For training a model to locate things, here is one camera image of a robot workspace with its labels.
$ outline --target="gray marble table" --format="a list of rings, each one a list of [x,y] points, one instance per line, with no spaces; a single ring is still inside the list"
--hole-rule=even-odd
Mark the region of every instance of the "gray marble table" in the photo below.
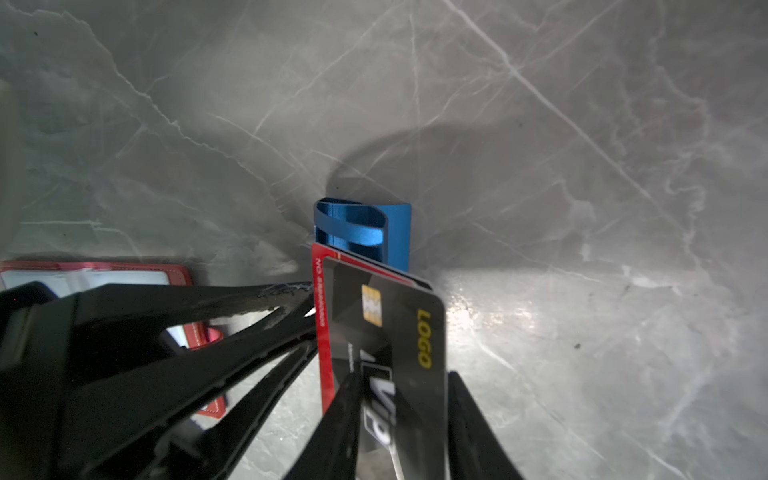
[[[765,478],[766,14],[0,0],[28,173],[4,256],[301,280],[313,201],[408,201],[450,366],[527,478]],[[292,465],[317,383],[234,478]]]

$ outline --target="gold chip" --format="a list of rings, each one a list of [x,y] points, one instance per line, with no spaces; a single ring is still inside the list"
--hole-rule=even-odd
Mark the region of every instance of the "gold chip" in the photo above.
[[[362,285],[362,317],[376,326],[382,325],[382,293]]]

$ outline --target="credit card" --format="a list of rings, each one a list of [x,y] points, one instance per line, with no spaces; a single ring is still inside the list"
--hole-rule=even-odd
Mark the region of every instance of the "credit card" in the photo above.
[[[331,257],[341,260],[350,265],[357,266],[370,272],[379,273],[383,276],[404,283],[406,285],[419,285],[415,279],[406,276],[403,272],[395,270],[381,263],[372,262],[365,257],[360,257],[354,253],[338,250],[333,247],[315,243],[312,245],[312,272],[315,285],[315,321],[317,328],[317,347],[320,364],[320,392],[323,397],[323,413],[328,409],[336,388],[333,384],[333,368],[331,366],[330,343],[328,337],[328,312],[326,311],[325,300],[325,280],[323,275],[323,259]]]
[[[333,378],[360,372],[359,462],[385,449],[392,478],[445,477],[445,307],[431,291],[325,257]]]

